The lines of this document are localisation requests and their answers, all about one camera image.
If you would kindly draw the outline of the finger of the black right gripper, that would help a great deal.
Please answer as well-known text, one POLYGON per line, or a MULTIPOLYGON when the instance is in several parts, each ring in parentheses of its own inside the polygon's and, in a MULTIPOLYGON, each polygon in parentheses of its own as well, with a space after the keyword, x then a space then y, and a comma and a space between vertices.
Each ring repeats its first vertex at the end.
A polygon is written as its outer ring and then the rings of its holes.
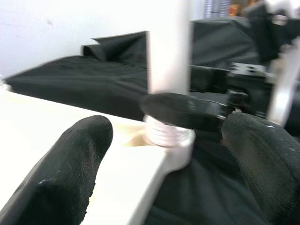
POLYGON ((190 66, 190 91, 194 92, 226 92, 229 70, 190 66))
POLYGON ((229 115, 227 105, 176 93, 148 94, 140 109, 164 124, 204 132, 219 131, 229 115))

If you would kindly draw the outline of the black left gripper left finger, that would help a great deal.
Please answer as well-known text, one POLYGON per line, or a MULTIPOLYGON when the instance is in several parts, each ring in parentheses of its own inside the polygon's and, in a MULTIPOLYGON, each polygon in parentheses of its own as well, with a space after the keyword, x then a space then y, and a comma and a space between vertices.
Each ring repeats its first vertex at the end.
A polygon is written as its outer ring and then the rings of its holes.
POLYGON ((65 130, 1 209, 1 224, 80 224, 112 140, 105 116, 83 118, 65 130))

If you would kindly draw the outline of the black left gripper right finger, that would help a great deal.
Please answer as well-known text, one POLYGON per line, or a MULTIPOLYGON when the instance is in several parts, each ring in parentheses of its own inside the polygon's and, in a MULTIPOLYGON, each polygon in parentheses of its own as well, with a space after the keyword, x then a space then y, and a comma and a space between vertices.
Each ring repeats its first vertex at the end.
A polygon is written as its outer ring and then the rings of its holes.
POLYGON ((300 223, 300 144, 280 125, 230 114, 222 136, 269 225, 300 223))

